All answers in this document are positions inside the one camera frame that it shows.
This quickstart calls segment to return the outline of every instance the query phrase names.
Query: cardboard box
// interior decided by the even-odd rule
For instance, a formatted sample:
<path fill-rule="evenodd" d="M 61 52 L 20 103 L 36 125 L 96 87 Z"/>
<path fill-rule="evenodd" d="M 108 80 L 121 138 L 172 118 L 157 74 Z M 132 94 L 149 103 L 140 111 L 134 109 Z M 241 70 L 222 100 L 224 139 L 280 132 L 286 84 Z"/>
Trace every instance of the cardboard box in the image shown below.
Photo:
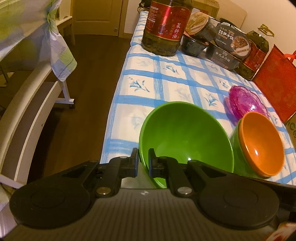
<path fill-rule="evenodd" d="M 296 149 L 296 113 L 294 113 L 292 117 L 287 120 L 285 126 L 289 133 L 293 146 Z"/>
<path fill-rule="evenodd" d="M 192 5 L 201 12 L 210 15 L 213 18 L 217 17 L 219 3 L 215 0 L 192 0 Z"/>
<path fill-rule="evenodd" d="M 231 0 L 216 0 L 219 3 L 219 12 L 216 17 L 217 20 L 225 18 L 241 28 L 247 12 Z"/>

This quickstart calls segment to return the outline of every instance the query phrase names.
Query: metal screw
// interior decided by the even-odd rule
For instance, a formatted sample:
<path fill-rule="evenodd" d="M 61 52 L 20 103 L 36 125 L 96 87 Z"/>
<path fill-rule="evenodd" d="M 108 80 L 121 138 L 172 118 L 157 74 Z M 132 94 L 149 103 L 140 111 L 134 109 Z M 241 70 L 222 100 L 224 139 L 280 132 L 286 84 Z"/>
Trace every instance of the metal screw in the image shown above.
<path fill-rule="evenodd" d="M 192 189 L 190 187 L 180 187 L 177 189 L 177 191 L 182 195 L 188 195 L 192 193 Z"/>
<path fill-rule="evenodd" d="M 101 195 L 107 195 L 111 192 L 111 189 L 109 187 L 100 187 L 96 190 L 96 192 Z"/>

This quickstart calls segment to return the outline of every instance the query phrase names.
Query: table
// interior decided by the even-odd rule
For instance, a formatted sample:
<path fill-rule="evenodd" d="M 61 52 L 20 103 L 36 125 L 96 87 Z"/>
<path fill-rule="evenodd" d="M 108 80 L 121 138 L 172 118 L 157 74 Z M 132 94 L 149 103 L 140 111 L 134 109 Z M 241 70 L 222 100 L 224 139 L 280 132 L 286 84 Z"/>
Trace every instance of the table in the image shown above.
<path fill-rule="evenodd" d="M 158 56 L 141 47 L 148 12 L 141 12 L 109 111 L 101 163 L 116 156 L 129 156 L 139 146 L 139 134 L 147 115 L 171 101 L 190 102 L 214 116 L 230 137 L 237 120 L 226 99 L 233 85 L 255 92 L 267 107 L 285 148 L 282 171 L 268 180 L 296 184 L 296 154 L 287 130 L 266 97 L 253 83 L 202 55 L 194 58 L 177 51 L 172 57 Z"/>

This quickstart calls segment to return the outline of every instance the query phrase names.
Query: cooking oil bottle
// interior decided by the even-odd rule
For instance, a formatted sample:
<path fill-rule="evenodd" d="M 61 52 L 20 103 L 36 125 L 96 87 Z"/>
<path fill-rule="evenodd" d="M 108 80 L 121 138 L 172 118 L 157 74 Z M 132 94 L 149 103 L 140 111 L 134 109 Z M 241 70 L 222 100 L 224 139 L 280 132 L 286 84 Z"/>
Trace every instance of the cooking oil bottle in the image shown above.
<path fill-rule="evenodd" d="M 246 80 L 251 80 L 269 51 L 269 44 L 266 37 L 274 37 L 274 33 L 271 32 L 266 25 L 262 24 L 257 31 L 250 31 L 246 36 L 251 42 L 251 52 L 249 56 L 239 64 L 235 71 Z"/>
<path fill-rule="evenodd" d="M 193 9 L 192 0 L 154 0 L 142 38 L 142 47 L 156 55 L 173 56 Z"/>

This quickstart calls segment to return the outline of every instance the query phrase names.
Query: red tote bag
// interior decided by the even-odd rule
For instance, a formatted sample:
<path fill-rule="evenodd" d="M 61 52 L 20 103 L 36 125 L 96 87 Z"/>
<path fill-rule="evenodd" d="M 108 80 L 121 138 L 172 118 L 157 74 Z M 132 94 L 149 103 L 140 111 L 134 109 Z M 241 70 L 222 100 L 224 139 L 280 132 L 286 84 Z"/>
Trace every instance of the red tote bag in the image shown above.
<path fill-rule="evenodd" d="M 253 78 L 253 82 L 271 103 L 282 122 L 287 121 L 296 111 L 295 58 L 296 51 L 293 54 L 283 54 L 274 45 Z"/>

